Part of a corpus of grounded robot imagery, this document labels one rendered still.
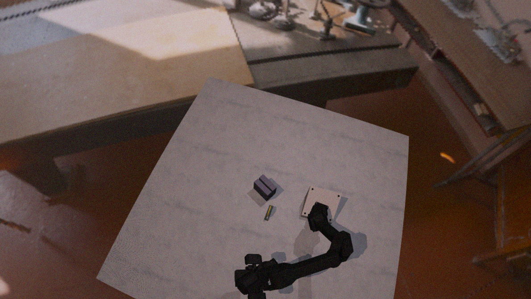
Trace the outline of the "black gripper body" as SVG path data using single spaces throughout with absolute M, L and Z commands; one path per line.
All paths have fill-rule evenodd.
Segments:
M 254 271 L 256 264 L 261 264 L 261 262 L 262 259 L 260 254 L 247 254 L 245 256 L 245 265 L 252 264 L 248 265 L 248 270 L 252 269 L 252 271 Z M 266 294 L 263 293 L 262 287 L 259 286 L 248 294 L 248 299 L 266 299 Z

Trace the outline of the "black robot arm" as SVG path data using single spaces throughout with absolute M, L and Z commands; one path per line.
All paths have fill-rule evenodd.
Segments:
M 296 279 L 336 268 L 346 262 L 353 250 L 351 235 L 345 230 L 339 232 L 328 223 L 328 206 L 316 202 L 308 214 L 308 223 L 313 232 L 318 230 L 332 242 L 330 249 L 322 255 L 303 260 L 294 264 L 277 263 L 274 258 L 269 262 L 261 262 L 255 270 L 236 270 L 234 273 L 235 287 L 246 295 L 261 286 L 263 291 L 281 290 L 292 285 Z M 268 283 L 270 280 L 271 285 Z

